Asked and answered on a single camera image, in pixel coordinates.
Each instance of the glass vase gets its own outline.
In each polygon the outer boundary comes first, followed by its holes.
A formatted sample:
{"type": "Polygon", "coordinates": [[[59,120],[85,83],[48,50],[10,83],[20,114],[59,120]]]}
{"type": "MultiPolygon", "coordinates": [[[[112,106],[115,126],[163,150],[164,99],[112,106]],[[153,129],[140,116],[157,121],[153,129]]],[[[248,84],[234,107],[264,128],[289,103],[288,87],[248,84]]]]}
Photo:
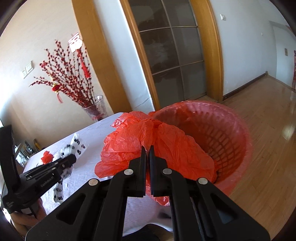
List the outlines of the glass vase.
{"type": "Polygon", "coordinates": [[[105,119],[108,116],[102,95],[95,97],[95,103],[92,106],[83,109],[95,122],[105,119]]]}

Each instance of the silver screw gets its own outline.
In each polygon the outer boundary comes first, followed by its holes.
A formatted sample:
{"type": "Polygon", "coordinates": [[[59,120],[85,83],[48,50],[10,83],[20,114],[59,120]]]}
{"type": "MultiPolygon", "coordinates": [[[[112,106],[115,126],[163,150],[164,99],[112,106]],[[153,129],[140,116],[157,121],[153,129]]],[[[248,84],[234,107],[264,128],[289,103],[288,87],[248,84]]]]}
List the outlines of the silver screw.
{"type": "Polygon", "coordinates": [[[133,170],[132,169],[126,169],[126,170],[124,170],[124,174],[125,175],[132,175],[133,174],[133,170]]]}
{"type": "Polygon", "coordinates": [[[163,169],[163,174],[166,174],[166,175],[172,174],[172,170],[169,168],[165,168],[163,169]]]}
{"type": "Polygon", "coordinates": [[[204,177],[201,177],[198,179],[198,183],[202,184],[202,185],[206,185],[207,184],[207,179],[204,177]]]}
{"type": "Polygon", "coordinates": [[[98,180],[97,179],[90,179],[89,180],[89,185],[90,186],[95,186],[95,185],[97,185],[98,184],[98,180]]]}

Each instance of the frosted glass panel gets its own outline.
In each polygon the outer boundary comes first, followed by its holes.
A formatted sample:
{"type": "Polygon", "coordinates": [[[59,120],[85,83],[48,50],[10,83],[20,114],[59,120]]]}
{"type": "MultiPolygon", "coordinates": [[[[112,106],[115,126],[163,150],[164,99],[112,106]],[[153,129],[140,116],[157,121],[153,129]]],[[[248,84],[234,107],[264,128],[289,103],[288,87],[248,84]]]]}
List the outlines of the frosted glass panel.
{"type": "Polygon", "coordinates": [[[179,65],[171,29],[142,32],[141,38],[153,74],[179,65]]]}
{"type": "Polygon", "coordinates": [[[181,67],[184,81],[185,99],[199,98],[206,92],[204,62],[181,67]]]}
{"type": "Polygon", "coordinates": [[[180,68],[153,76],[161,108],[184,100],[180,68]]]}
{"type": "Polygon", "coordinates": [[[139,31],[169,27],[168,18],[160,0],[129,0],[129,3],[139,31]]]}
{"type": "Polygon", "coordinates": [[[203,60],[197,28],[173,28],[180,65],[203,60]]]}
{"type": "Polygon", "coordinates": [[[163,0],[172,27],[195,26],[195,19],[188,0],[163,0]]]}

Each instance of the brown baseboard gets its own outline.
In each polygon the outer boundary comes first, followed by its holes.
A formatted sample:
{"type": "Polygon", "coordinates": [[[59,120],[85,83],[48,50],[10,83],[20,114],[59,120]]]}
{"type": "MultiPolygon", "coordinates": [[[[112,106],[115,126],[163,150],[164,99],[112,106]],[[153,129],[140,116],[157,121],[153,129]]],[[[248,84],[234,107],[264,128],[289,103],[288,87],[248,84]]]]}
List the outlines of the brown baseboard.
{"type": "Polygon", "coordinates": [[[291,86],[289,86],[289,85],[285,84],[284,82],[282,82],[282,81],[280,81],[280,80],[278,80],[278,79],[276,79],[276,78],[274,78],[274,77],[272,77],[272,76],[270,76],[270,75],[269,75],[269,77],[270,77],[270,78],[272,78],[273,80],[275,80],[275,81],[277,81],[277,82],[281,83],[282,85],[286,86],[288,89],[290,89],[290,90],[292,90],[293,92],[295,92],[295,93],[296,93],[296,90],[292,89],[292,87],[291,87],[291,86]]]}
{"type": "Polygon", "coordinates": [[[264,77],[266,75],[268,75],[268,72],[267,71],[265,72],[265,74],[262,74],[262,75],[258,76],[257,78],[251,80],[250,82],[244,84],[243,86],[237,88],[236,90],[233,90],[233,91],[229,92],[228,94],[224,95],[223,96],[223,100],[226,100],[229,97],[231,97],[231,96],[239,93],[240,91],[242,91],[243,89],[245,89],[246,87],[248,87],[249,85],[251,85],[252,83],[256,82],[257,80],[261,79],[262,77],[264,77]]]}

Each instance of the wooden door frame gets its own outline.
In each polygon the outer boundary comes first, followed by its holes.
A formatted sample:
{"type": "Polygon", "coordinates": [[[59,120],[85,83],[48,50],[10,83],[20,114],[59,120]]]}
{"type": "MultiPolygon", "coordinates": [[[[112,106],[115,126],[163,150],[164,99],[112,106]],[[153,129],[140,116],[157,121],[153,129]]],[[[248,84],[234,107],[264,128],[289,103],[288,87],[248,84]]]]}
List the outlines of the wooden door frame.
{"type": "MultiPolygon", "coordinates": [[[[142,64],[144,75],[153,100],[155,110],[160,109],[158,95],[151,73],[148,58],[128,0],[120,0],[125,13],[136,49],[142,64]]],[[[190,0],[203,47],[207,95],[216,101],[223,100],[223,58],[219,31],[210,0],[190,0]]]]}
{"type": "Polygon", "coordinates": [[[72,0],[72,5],[92,66],[113,112],[132,111],[93,1],[72,0]]]}

